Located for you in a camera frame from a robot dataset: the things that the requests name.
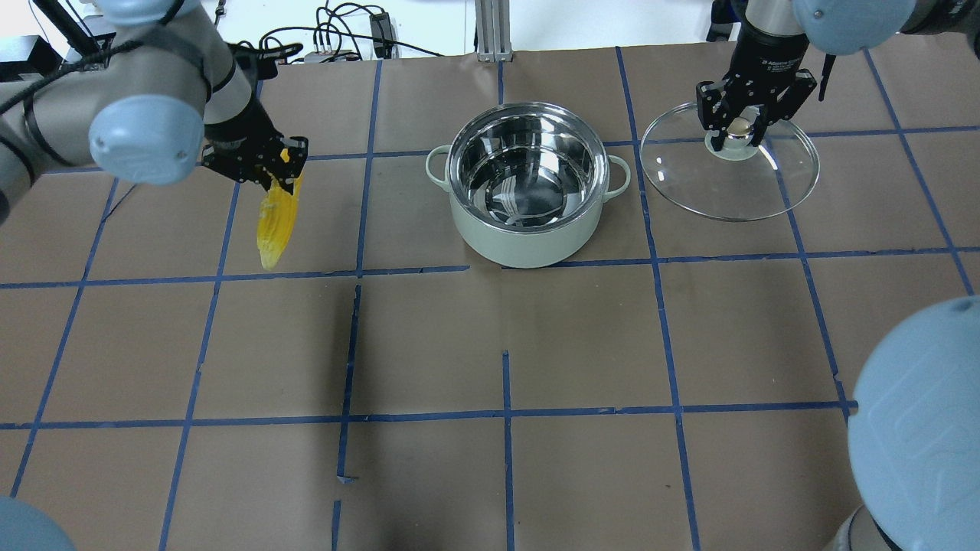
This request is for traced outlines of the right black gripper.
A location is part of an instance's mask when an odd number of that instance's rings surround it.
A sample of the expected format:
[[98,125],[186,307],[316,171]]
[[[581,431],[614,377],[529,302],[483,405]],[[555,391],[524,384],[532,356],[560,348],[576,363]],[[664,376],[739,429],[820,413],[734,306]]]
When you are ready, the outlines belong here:
[[750,126],[750,147],[759,147],[774,122],[788,121],[818,87],[801,67],[809,42],[805,34],[781,36],[755,27],[739,32],[727,73],[721,81],[696,85],[697,118],[707,130],[706,146],[721,152],[726,129],[746,108],[759,111]]

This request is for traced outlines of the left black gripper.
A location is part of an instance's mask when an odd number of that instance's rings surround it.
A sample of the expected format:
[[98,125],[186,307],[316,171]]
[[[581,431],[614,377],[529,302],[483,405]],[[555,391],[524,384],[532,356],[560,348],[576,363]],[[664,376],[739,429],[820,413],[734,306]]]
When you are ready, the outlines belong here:
[[297,193],[309,157],[309,139],[284,136],[266,115],[242,115],[206,123],[201,164],[235,181],[251,181],[265,191]]

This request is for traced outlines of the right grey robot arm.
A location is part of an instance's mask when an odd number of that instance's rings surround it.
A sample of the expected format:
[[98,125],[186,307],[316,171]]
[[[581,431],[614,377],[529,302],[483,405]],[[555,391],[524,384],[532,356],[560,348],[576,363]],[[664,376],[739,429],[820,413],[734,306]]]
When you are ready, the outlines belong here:
[[[744,168],[767,130],[824,94],[835,59],[896,34],[961,34],[976,1],[715,1],[708,36],[742,25],[727,72],[696,86],[704,147]],[[978,297],[932,305],[874,348],[848,420],[862,498],[829,550],[978,548]]]

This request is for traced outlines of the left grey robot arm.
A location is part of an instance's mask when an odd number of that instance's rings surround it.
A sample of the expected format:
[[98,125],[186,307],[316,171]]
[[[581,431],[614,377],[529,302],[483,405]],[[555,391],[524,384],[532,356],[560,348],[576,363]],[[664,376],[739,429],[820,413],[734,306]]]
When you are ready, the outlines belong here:
[[199,166],[297,195],[309,156],[260,103],[238,50],[199,1],[105,1],[109,50],[39,80],[2,84],[1,217],[38,179],[95,166],[133,184],[185,181]]

